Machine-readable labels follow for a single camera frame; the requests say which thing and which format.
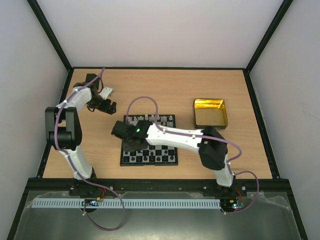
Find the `black white chessboard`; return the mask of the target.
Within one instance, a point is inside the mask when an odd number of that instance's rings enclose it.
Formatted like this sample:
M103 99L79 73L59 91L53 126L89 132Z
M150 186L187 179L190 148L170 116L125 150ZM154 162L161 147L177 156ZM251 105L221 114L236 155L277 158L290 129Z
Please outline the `black white chessboard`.
M136 125L139 120L157 122L163 127L176 127L176 116L174 114L128 115L123 117L124 122ZM167 145L151 145L137 151L126 151L125 145L121 145L120 166L177 166L178 149Z

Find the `gold metal tin tray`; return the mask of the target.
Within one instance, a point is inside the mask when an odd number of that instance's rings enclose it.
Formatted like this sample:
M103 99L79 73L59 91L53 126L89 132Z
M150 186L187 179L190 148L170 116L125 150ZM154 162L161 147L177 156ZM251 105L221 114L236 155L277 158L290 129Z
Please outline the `gold metal tin tray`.
M214 127L225 130L228 123L226 104L223 99L196 98L193 101L194 127Z

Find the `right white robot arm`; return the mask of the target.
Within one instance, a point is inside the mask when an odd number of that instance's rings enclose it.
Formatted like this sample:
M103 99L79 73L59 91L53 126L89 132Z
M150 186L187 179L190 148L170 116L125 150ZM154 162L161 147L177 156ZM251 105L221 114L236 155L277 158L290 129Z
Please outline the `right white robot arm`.
M111 134L122 140L128 152L162 145L197 153L201 164L214 172L218 191L222 195L229 196L236 189L229 165L230 142L213 127L187 130L161 126L147 120L139 120L136 124L117 121Z

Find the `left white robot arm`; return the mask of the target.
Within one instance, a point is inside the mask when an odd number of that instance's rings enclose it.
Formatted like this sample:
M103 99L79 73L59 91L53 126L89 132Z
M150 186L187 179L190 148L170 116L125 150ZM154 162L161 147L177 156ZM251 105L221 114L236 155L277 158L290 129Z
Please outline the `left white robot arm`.
M89 73L85 81L77 82L61 103L45 109L46 141L68 162L73 178L90 181L96 176L81 147L83 132L79 113L86 107L108 115L117 111L117 103L109 99L114 89L104 86L103 72Z

